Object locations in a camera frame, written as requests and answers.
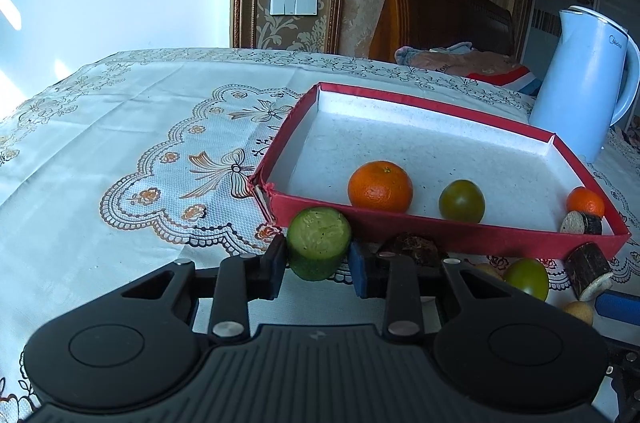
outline small orange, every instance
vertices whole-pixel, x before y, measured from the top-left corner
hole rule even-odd
[[[576,187],[566,199],[567,212],[591,213],[604,217],[604,201],[595,192],[585,187]]]
[[[395,163],[372,161],[353,173],[348,193],[354,207],[405,213],[414,198],[414,186]]]

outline small potato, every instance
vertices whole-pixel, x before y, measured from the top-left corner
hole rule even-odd
[[[580,319],[585,324],[593,326],[593,309],[586,302],[571,302],[564,306],[562,311]]]

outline white kettle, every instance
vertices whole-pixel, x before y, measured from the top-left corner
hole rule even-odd
[[[589,8],[560,12],[562,34],[529,124],[555,132],[586,162],[600,153],[607,130],[634,102],[640,52],[625,28]],[[618,98],[622,71],[625,88]]]

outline lace tablecloth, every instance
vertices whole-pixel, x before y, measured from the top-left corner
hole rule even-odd
[[[0,123],[1,422],[38,406],[21,353],[45,322],[178,256],[205,267],[268,246],[278,229],[264,222],[247,178],[297,99],[321,80],[520,122],[533,103],[460,77],[285,51],[146,50],[81,68]],[[633,234],[611,262],[616,288],[640,294],[640,156],[611,134],[589,169]],[[548,301],[572,299],[561,263],[544,264]],[[287,272],[277,300],[251,303],[252,329],[380,324],[383,302],[358,299],[350,282],[347,267],[321,283]],[[635,326],[597,316],[594,325],[640,344]]]

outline light switch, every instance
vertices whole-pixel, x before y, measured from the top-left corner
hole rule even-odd
[[[293,15],[296,9],[296,0],[284,0],[284,14]]]
[[[296,0],[296,15],[317,15],[318,0]]]
[[[284,0],[271,0],[271,15],[284,15]]]

